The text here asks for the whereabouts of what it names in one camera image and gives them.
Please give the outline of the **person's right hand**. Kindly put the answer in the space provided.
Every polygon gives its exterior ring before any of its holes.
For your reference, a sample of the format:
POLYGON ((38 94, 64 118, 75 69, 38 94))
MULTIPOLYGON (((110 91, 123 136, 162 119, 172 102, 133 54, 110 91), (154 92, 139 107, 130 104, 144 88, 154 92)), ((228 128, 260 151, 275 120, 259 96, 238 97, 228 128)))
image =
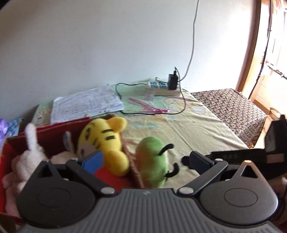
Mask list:
POLYGON ((273 224, 283 232, 286 232, 286 173, 268 181, 269 185, 276 193, 279 205, 273 224))

